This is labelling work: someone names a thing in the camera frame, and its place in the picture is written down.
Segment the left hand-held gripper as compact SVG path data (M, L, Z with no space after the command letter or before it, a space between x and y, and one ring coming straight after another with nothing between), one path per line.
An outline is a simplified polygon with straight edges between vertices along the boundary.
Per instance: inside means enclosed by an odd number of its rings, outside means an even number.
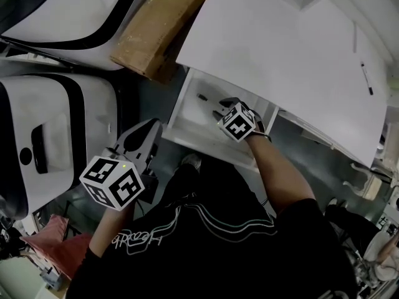
M162 132L157 118L140 122L122 133L113 147L94 156L79 178L91 198L121 211L142 192L155 192L158 180L150 164Z

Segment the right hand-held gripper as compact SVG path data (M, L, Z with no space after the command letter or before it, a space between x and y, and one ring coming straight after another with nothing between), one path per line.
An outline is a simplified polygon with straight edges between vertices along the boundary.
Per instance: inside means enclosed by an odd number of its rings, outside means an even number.
M250 136L265 136L265 125L261 116L237 97L225 98L219 104L226 113L213 110L219 129L229 138L241 142Z

